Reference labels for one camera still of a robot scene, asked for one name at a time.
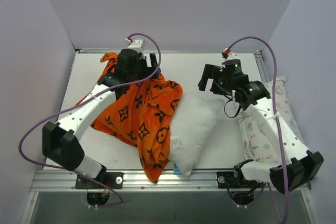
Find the white pillow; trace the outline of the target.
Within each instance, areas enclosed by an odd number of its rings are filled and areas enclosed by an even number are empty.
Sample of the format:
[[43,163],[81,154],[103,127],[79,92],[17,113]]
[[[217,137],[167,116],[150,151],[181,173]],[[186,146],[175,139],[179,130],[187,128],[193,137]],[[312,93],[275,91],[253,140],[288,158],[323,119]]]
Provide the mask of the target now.
[[182,95],[170,124],[168,160],[183,176],[191,175],[224,103],[223,99],[204,99],[188,93]]

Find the orange black patterned pillowcase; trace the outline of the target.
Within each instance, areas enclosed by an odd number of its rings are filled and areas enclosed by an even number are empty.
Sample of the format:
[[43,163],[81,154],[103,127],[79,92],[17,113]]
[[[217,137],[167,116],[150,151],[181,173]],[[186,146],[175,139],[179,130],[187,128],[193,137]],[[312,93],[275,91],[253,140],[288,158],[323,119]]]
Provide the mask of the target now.
[[146,176],[156,184],[169,162],[170,125],[182,94],[177,82],[160,74],[131,85],[90,126],[136,147]]

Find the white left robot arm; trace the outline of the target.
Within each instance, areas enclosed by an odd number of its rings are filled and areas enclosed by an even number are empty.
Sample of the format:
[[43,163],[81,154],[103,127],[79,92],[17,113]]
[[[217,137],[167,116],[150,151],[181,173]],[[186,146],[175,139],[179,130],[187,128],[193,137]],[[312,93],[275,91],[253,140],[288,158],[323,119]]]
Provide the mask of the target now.
[[42,152],[62,168],[87,176],[94,188],[106,183],[106,167],[87,156],[80,139],[90,124],[111,104],[125,94],[130,85],[159,76],[158,56],[150,61],[139,49],[123,49],[116,63],[108,69],[82,102],[56,123],[47,122],[42,129]]

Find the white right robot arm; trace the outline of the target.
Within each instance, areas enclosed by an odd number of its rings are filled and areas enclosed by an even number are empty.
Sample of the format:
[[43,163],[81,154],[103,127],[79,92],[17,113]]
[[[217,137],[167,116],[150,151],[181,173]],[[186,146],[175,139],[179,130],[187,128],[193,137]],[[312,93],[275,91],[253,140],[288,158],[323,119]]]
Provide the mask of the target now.
[[271,183],[278,192],[286,194],[312,181],[324,158],[312,152],[290,129],[274,109],[275,96],[260,81],[250,81],[242,72],[239,59],[223,62],[222,66],[206,64],[198,88],[204,91],[208,80],[210,91],[224,95],[239,104],[260,126],[270,145],[278,152],[279,163],[262,163],[248,159],[234,166],[233,181],[244,187],[250,181]]

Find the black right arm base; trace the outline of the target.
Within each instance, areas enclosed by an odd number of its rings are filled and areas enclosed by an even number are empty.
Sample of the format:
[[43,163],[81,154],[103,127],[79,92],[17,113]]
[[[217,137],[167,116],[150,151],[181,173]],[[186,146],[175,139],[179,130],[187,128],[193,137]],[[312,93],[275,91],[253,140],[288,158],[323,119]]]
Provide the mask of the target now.
[[217,187],[227,190],[230,199],[237,208],[247,209],[266,187],[265,183],[256,180],[246,180],[243,177],[242,166],[252,161],[252,159],[248,159],[235,165],[232,170],[216,173]]

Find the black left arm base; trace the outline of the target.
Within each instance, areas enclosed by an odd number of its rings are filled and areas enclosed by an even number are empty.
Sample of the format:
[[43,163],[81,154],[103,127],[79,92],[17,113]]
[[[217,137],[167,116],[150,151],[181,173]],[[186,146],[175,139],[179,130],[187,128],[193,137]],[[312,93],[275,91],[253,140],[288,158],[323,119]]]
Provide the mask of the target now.
[[103,208],[123,203],[117,192],[123,187],[123,172],[102,172],[93,179],[86,175],[77,175],[75,189],[86,190],[86,201],[90,207]]

